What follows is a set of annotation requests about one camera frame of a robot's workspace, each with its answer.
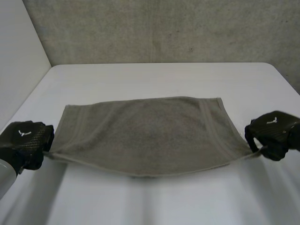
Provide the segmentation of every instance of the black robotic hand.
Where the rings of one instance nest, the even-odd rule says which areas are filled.
[[[52,125],[42,122],[13,122],[0,135],[0,159],[10,163],[16,173],[37,170],[54,139]]]
[[[245,127],[245,138],[253,152],[259,151],[256,138],[263,145],[261,154],[279,161],[289,149],[300,151],[300,119],[280,111],[264,114]]]

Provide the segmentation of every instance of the terry cloth towel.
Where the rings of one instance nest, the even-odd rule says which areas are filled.
[[[191,173],[253,155],[220,98],[67,105],[50,157],[132,176]]]

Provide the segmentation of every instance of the white table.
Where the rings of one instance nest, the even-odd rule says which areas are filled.
[[[53,67],[12,121],[56,128],[66,104],[221,97],[243,135],[251,119],[281,110],[300,117],[300,96],[265,63],[102,64]],[[299,224],[300,153],[260,157],[180,177],[132,179],[45,159],[0,201],[1,224]]]

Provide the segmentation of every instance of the white logo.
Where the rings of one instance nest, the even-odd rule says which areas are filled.
[[[28,132],[28,133],[22,133],[22,132],[19,130],[19,134],[21,135],[21,137],[23,137],[24,135],[30,135],[30,134],[31,134],[31,131]]]
[[[270,124],[270,123],[277,123],[277,117],[275,117],[275,119],[273,121],[267,122],[267,124]]]

